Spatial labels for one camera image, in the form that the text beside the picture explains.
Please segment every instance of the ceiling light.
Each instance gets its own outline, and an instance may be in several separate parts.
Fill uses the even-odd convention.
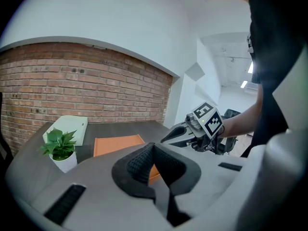
[[[248,82],[247,80],[244,80],[242,85],[241,85],[241,88],[244,88],[246,86],[247,82]]]
[[[251,62],[248,73],[252,74],[253,70],[254,70],[254,64],[253,62]]]

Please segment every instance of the green leaves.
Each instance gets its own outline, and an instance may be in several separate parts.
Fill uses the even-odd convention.
[[[47,133],[47,143],[41,146],[40,150],[44,150],[44,155],[52,154],[54,160],[57,158],[58,161],[61,161],[68,158],[75,152],[76,141],[71,141],[75,132],[76,130],[63,134],[61,130],[53,128],[51,132]]]

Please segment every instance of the orange mat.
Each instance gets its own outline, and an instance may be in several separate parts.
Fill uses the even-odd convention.
[[[144,144],[143,139],[137,135],[125,136],[125,137],[115,137],[115,138],[95,138],[94,144],[94,155],[100,156],[111,152],[116,152],[134,145]],[[159,179],[160,175],[158,173],[155,165],[150,172],[150,184]]]

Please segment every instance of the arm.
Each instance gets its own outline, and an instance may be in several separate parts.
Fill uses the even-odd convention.
[[[253,132],[261,113],[263,101],[262,86],[258,85],[257,101],[243,113],[223,121],[225,130],[219,138],[235,137]]]

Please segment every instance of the dark gray table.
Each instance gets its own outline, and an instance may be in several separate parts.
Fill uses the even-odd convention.
[[[44,144],[43,134],[52,125],[42,126],[18,152],[10,164],[5,180],[13,196],[28,204],[38,193],[60,178],[64,173],[39,151]],[[95,123],[88,124],[83,145],[76,147],[78,163],[93,157],[95,138],[121,137],[139,134],[144,142],[160,142],[168,129],[154,122]]]

